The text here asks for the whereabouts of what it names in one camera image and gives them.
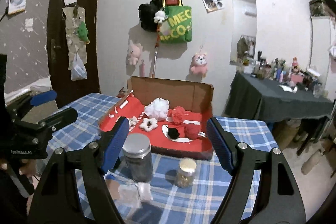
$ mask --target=black backpack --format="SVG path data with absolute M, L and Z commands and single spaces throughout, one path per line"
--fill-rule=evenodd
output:
M 154 17 L 157 11 L 162 8 L 162 0 L 152 0 L 151 3 L 141 4 L 139 6 L 139 18 L 141 21 L 141 28 L 156 32 L 158 24 L 154 23 Z

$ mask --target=person's hand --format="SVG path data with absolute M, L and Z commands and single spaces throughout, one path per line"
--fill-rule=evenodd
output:
M 36 175 L 36 160 L 21 160 L 24 164 L 19 169 L 20 175 L 26 175 L 28 178 Z M 8 163 L 4 159 L 0 159 L 0 170 L 6 171 Z

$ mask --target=beige hanging cloth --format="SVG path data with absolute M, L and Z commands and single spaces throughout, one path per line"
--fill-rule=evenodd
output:
M 74 17 L 74 7 L 63 8 L 65 14 L 65 32 L 67 35 L 68 49 L 69 49 L 69 67 L 68 70 L 72 69 L 72 62 L 78 52 L 79 57 L 82 59 L 83 64 L 87 63 L 86 55 L 86 44 L 81 41 L 78 37 L 77 28 L 79 24 L 83 21 L 85 22 L 85 9 L 82 7 L 78 8 L 78 15 Z

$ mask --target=cardboard under table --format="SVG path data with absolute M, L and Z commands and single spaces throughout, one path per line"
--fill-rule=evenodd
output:
M 191 157 L 198 160 L 211 159 L 213 148 L 208 138 L 199 137 L 187 143 L 179 143 L 170 140 L 162 132 L 162 125 L 167 124 L 169 127 L 177 128 L 180 138 L 184 138 L 183 124 L 175 126 L 171 122 L 160 121 L 158 127 L 150 132 L 140 129 L 139 125 L 142 123 L 142 118 L 146 117 L 144 107 L 156 98 L 162 98 L 169 101 L 170 111 L 177 106 L 183 107 L 188 114 L 185 120 L 200 122 L 199 130 L 206 133 L 206 122 L 212 117 L 212 85 L 132 76 L 127 81 L 127 89 L 128 93 L 125 97 L 111 107 L 99 120 L 98 124 L 101 130 L 111 130 L 120 116 L 126 118 L 135 116 L 138 123 L 130 128 L 129 133 L 146 135 L 150 139 L 152 152 L 175 157 Z

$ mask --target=blue plaid tablecloth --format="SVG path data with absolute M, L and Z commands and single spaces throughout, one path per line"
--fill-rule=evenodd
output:
M 100 137 L 98 120 L 119 100 L 119 98 L 92 93 L 80 98 L 66 107 L 78 112 L 75 123 L 57 131 L 48 143 L 49 157 L 58 147 L 66 151 L 81 149 Z M 270 151 L 277 144 L 264 122 L 235 118 L 217 117 L 224 130 L 231 132 L 238 141 L 246 142 L 252 148 Z M 210 161 L 197 160 L 194 184 L 189 188 L 174 185 L 176 169 L 180 159 L 152 154 L 154 177 L 151 180 L 153 201 L 142 203 L 142 208 L 130 208 L 116 202 L 119 213 L 130 223 L 204 223 L 208 224 L 221 204 L 231 176 L 223 170 L 216 153 Z M 130 172 L 122 160 L 120 167 L 106 178 L 117 180 L 120 184 L 132 182 Z M 82 174 L 76 171 L 79 197 L 85 216 L 92 218 L 86 197 Z M 255 202 L 260 171 L 255 171 L 249 199 L 242 218 L 251 215 Z

